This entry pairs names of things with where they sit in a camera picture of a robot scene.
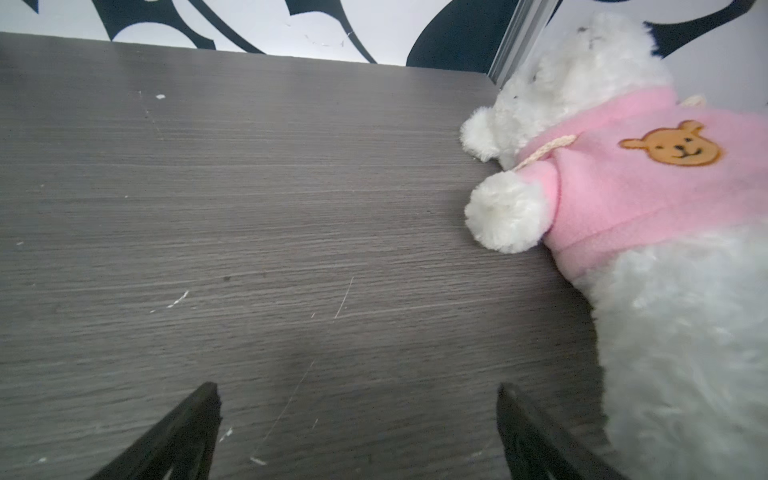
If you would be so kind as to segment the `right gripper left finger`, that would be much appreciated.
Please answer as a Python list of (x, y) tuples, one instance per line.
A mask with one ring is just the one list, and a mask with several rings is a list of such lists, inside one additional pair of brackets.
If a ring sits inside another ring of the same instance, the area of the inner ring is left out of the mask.
[(221, 421), (217, 385), (205, 382), (91, 479), (206, 480)]

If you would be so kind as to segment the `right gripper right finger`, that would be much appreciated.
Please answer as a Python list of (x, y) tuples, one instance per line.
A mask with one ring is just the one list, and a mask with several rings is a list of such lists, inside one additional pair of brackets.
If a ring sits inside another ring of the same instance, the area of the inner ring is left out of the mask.
[(499, 385), (496, 424), (513, 479), (624, 479), (514, 384)]

